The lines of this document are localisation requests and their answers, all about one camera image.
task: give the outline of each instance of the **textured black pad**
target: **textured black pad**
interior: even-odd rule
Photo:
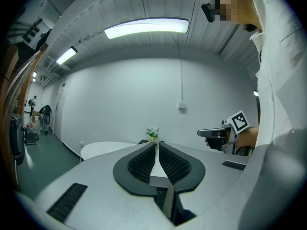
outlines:
[[[47,211],[47,213],[54,219],[60,222],[64,222],[86,189],[87,186],[74,183],[55,202],[55,204]]]
[[[157,189],[148,185],[154,162],[155,143],[151,142],[118,160],[113,167],[114,179],[132,195],[156,197]]]
[[[244,170],[246,165],[245,164],[241,164],[241,163],[235,163],[235,162],[231,162],[231,161],[225,161],[224,163],[222,163],[222,165],[225,165],[227,167],[233,168],[233,169],[237,169],[237,170]]]
[[[193,191],[205,176],[205,166],[164,142],[159,145],[160,164],[177,193]]]

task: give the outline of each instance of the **green floor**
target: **green floor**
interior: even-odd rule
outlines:
[[[34,200],[51,182],[79,163],[50,132],[40,135],[36,145],[28,145],[24,161],[17,167],[22,192]]]

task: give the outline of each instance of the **ceiling light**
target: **ceiling light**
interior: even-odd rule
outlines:
[[[133,33],[144,32],[176,32],[186,33],[189,28],[189,21],[173,18],[151,18],[130,21],[105,29],[109,39]]]
[[[58,58],[57,63],[62,65],[70,57],[74,56],[77,53],[77,50],[74,47],[70,47],[60,58]]]

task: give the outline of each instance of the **round white table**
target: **round white table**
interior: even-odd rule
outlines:
[[[95,142],[95,143],[88,144],[84,148],[81,149],[81,158],[83,158],[84,160],[87,160],[87,159],[90,159],[98,155],[121,150],[121,149],[128,148],[128,147],[135,146],[135,145],[136,144],[132,144],[132,143],[113,142],[113,141]]]

